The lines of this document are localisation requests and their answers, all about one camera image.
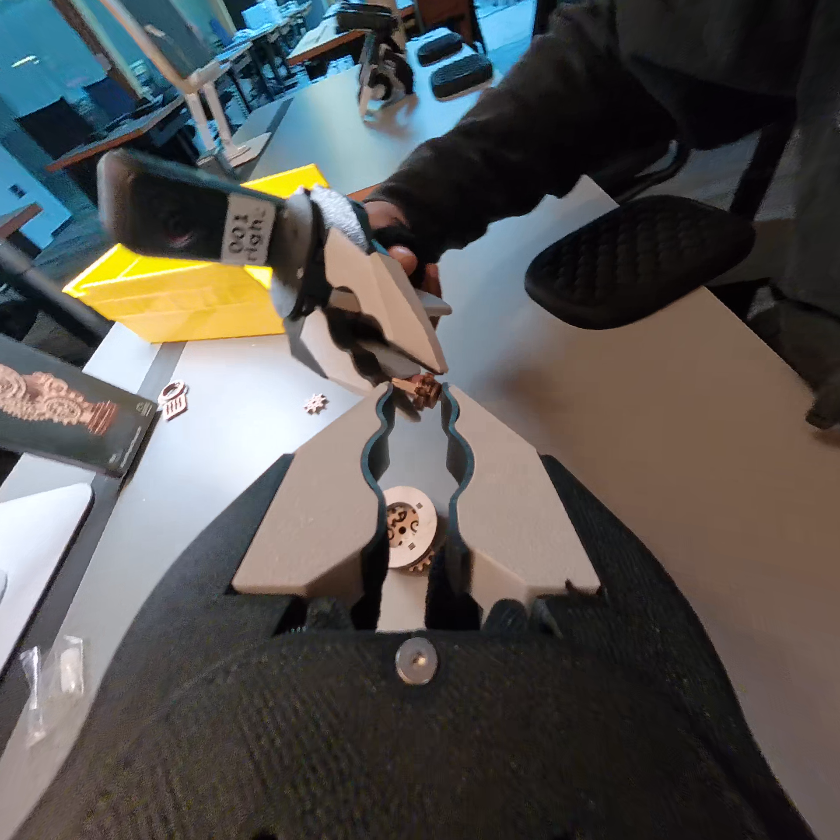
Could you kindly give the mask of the tilted monitor on stand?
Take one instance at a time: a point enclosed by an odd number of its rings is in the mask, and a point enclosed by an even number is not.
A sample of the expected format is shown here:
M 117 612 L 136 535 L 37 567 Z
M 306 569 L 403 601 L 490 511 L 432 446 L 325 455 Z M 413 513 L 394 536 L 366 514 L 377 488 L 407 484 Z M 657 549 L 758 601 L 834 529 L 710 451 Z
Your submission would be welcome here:
M 210 167 L 228 175 L 244 175 L 256 163 L 271 133 L 237 140 L 217 91 L 228 77 L 235 86 L 237 63 L 252 59 L 245 40 L 215 54 L 173 2 L 103 1 L 98 5 L 131 38 L 143 57 L 179 94 L 196 129 L 196 142 Z

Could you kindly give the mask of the clear plastic bag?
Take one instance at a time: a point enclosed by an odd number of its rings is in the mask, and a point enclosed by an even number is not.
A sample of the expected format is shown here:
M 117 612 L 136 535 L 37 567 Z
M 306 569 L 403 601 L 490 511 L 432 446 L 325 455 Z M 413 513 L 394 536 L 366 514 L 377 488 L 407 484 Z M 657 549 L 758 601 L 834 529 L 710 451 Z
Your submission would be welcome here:
M 35 646 L 18 657 L 27 684 L 23 720 L 25 745 L 32 749 L 46 740 L 59 720 L 84 696 L 85 643 L 81 637 L 63 635 L 44 653 Z

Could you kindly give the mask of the black packaging card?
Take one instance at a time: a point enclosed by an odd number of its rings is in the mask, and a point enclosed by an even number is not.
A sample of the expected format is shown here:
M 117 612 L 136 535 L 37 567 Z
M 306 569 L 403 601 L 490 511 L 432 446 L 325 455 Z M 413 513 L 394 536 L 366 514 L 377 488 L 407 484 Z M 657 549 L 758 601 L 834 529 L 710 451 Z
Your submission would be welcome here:
M 122 477 L 157 413 L 156 401 L 1 338 L 2 450 Z

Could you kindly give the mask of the idle gripper device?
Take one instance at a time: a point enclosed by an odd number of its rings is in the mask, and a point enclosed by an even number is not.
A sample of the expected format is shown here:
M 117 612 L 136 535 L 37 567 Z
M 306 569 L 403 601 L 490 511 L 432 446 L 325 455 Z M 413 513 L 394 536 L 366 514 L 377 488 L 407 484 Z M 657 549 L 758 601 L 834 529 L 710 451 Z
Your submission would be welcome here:
M 360 54 L 357 104 L 360 118 L 411 97 L 415 92 L 413 69 L 391 36 L 369 31 Z

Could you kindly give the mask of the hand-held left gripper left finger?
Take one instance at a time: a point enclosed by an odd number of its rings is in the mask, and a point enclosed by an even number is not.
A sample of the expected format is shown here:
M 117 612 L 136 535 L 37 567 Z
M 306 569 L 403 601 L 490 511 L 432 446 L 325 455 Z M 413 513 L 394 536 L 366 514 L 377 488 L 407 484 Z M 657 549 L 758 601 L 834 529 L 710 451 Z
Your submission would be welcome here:
M 237 593 L 327 598 L 375 630 L 389 546 L 384 493 L 394 387 L 378 385 L 301 445 L 239 565 Z

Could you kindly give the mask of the person's right forearm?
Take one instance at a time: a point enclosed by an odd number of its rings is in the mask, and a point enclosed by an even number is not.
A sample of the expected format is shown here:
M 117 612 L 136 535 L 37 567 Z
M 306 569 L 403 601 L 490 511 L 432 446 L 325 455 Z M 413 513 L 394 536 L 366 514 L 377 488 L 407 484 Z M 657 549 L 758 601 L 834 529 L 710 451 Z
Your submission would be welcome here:
M 536 38 L 453 129 L 423 143 L 365 202 L 374 229 L 403 225 L 425 261 L 529 214 L 676 126 L 609 45 L 578 28 Z

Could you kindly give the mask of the grey desk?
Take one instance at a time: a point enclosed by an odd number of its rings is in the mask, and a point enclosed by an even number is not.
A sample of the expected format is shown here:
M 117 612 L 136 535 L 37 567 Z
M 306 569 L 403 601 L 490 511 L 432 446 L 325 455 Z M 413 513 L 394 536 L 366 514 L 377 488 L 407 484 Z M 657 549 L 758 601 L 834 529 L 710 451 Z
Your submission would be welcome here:
M 796 374 L 701 288 L 651 318 L 588 332 L 522 287 L 532 258 L 608 212 L 581 180 L 443 260 L 448 380 L 556 457 L 687 596 L 773 771 L 820 838 L 838 838 L 838 437 L 805 422 Z M 103 672 L 178 555 L 281 455 L 358 396 L 295 362 L 284 335 L 154 346 L 115 326 L 87 372 L 188 410 L 158 426 L 129 483 L 23 457 L 2 500 L 96 487 L 85 528 L 23 648 L 85 640 Z M 329 404 L 307 415 L 316 393 Z

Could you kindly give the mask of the black pole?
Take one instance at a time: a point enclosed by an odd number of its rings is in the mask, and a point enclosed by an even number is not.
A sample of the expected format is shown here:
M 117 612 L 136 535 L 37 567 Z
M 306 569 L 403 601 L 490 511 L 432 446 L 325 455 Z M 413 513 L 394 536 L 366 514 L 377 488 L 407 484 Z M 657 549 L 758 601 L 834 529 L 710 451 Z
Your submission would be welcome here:
M 108 319 L 60 290 L 31 258 L 5 239 L 1 241 L 1 274 L 4 284 L 87 346 L 96 346 L 108 336 L 112 327 Z

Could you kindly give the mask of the person's right hand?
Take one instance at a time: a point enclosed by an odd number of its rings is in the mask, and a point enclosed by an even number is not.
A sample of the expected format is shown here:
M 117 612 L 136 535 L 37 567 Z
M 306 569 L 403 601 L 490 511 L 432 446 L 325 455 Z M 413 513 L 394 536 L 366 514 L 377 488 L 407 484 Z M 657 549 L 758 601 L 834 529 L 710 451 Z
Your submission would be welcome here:
M 363 207 L 375 243 L 397 261 L 416 289 L 441 298 L 438 266 L 427 260 L 430 253 L 414 236 L 403 211 L 392 203 L 371 199 L 365 200 Z

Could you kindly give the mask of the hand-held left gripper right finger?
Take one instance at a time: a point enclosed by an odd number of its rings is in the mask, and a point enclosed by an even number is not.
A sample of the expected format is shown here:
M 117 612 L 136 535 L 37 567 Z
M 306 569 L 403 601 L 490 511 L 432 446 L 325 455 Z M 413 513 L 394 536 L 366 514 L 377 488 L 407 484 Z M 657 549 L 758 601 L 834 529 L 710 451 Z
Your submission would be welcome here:
M 595 595 L 593 562 L 538 450 L 472 397 L 443 386 L 446 466 L 456 488 L 428 577 L 425 626 L 477 629 L 500 602 Z

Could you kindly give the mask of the background wooden desk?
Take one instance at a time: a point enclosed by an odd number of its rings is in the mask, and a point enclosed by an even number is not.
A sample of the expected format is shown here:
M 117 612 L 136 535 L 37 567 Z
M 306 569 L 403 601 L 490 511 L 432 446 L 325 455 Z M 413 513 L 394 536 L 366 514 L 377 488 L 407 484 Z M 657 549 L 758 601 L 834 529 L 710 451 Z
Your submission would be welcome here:
M 45 167 L 47 172 L 59 172 L 67 167 L 116 149 L 132 140 L 137 140 L 151 133 L 172 115 L 179 113 L 186 105 L 183 95 L 178 96 L 165 106 L 150 112 L 140 119 L 132 119 L 109 132 L 102 140 L 78 146 L 50 162 Z

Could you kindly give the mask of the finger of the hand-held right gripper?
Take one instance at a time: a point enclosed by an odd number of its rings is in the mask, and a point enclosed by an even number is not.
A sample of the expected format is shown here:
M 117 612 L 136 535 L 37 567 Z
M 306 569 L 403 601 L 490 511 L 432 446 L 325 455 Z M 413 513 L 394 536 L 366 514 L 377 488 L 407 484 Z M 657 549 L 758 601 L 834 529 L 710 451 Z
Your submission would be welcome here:
M 317 308 L 288 320 L 291 355 L 324 380 L 365 396 L 392 379 L 408 380 L 422 367 L 388 345 L 362 316 Z
M 374 322 L 386 343 L 427 371 L 448 371 L 433 325 L 434 319 L 450 315 L 446 301 L 415 289 L 393 257 L 366 254 L 337 228 L 327 234 L 324 268 L 332 288 L 327 308 Z

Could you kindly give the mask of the round wooden gear model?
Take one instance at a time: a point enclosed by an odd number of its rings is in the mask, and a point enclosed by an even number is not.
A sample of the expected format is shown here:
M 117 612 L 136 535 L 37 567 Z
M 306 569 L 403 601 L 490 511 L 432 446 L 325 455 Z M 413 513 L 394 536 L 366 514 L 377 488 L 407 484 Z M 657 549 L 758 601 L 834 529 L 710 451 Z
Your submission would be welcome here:
M 430 498 L 409 486 L 385 490 L 388 569 L 421 574 L 431 565 L 438 515 Z

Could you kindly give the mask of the yellow plastic bin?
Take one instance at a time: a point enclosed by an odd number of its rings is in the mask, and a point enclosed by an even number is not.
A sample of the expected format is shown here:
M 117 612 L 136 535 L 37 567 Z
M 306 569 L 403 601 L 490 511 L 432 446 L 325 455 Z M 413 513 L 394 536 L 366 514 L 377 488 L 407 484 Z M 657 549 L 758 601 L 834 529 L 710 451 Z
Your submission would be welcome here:
M 328 185 L 315 164 L 243 184 L 281 198 L 300 188 Z M 283 322 L 270 302 L 270 268 L 144 257 L 113 240 L 102 221 L 101 227 L 112 241 L 111 248 L 81 269 L 62 291 L 105 319 L 148 343 L 283 333 Z

